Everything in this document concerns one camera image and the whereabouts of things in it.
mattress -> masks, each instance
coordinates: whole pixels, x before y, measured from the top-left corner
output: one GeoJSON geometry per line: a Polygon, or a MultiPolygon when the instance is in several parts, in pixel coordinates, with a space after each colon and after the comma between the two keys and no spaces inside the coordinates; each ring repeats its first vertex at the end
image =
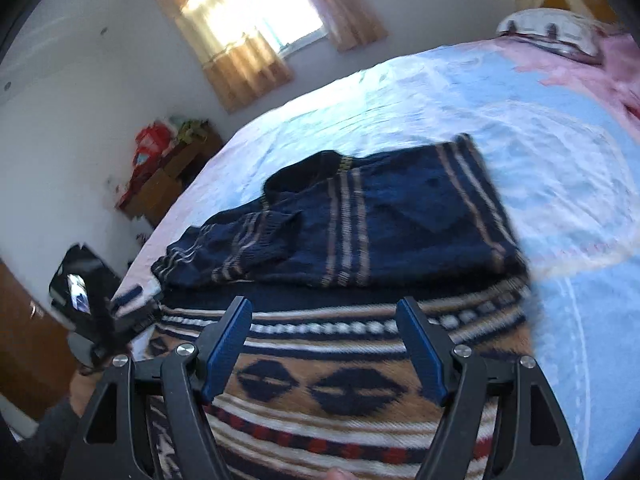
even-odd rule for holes
{"type": "MultiPolygon", "coordinates": [[[[640,67],[640,51],[625,59],[640,67]]],[[[535,356],[586,479],[602,480],[640,427],[634,83],[629,67],[587,67],[508,40],[442,47],[355,73],[239,130],[169,211],[120,291],[140,284],[145,297],[156,292],[149,268],[169,243],[257,198],[268,176],[306,156],[366,156],[469,133],[529,260],[535,356]]]]}

sweater sleeve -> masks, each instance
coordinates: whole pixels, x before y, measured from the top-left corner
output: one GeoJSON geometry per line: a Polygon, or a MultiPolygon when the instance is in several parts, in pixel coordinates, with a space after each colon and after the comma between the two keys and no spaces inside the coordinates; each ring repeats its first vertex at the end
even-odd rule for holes
{"type": "Polygon", "coordinates": [[[20,442],[38,478],[59,480],[62,476],[66,452],[78,429],[78,421],[65,398],[47,410],[31,438],[20,442]]]}

screw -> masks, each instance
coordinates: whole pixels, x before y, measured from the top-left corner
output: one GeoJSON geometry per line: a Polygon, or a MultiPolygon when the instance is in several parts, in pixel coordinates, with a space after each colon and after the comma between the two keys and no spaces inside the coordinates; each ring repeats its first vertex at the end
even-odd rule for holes
{"type": "Polygon", "coordinates": [[[191,343],[182,343],[181,345],[178,345],[178,348],[175,349],[175,352],[178,355],[185,357],[187,355],[193,354],[195,350],[196,350],[196,347],[193,346],[191,343]]]}
{"type": "Polygon", "coordinates": [[[467,345],[456,345],[453,349],[453,353],[458,357],[469,357],[471,355],[471,348],[467,345]]]}
{"type": "Polygon", "coordinates": [[[122,368],[128,362],[129,358],[124,354],[116,355],[116,357],[114,357],[111,361],[113,366],[115,366],[116,368],[122,368]]]}
{"type": "Polygon", "coordinates": [[[524,366],[525,368],[535,368],[536,367],[536,360],[531,357],[530,355],[523,355],[520,358],[520,364],[522,366],[524,366]]]}

yellow curtain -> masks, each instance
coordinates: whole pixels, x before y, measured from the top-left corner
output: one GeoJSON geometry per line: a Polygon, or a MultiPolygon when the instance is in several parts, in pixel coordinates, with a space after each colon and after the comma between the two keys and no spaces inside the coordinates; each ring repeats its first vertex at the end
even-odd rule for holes
{"type": "Polygon", "coordinates": [[[310,0],[327,35],[340,51],[388,36],[380,20],[362,0],[310,0]]]}
{"type": "Polygon", "coordinates": [[[258,31],[245,0],[158,1],[193,48],[228,112],[292,79],[258,31]]]}

white pillow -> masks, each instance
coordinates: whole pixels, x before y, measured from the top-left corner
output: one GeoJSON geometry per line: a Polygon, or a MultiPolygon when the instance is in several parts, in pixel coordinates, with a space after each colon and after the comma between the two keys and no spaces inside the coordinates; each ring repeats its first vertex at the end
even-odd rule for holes
{"type": "Polygon", "coordinates": [[[602,62],[598,37],[604,34],[597,20],[561,9],[526,9],[504,18],[498,36],[534,44],[560,56],[597,64],[602,62]]]}

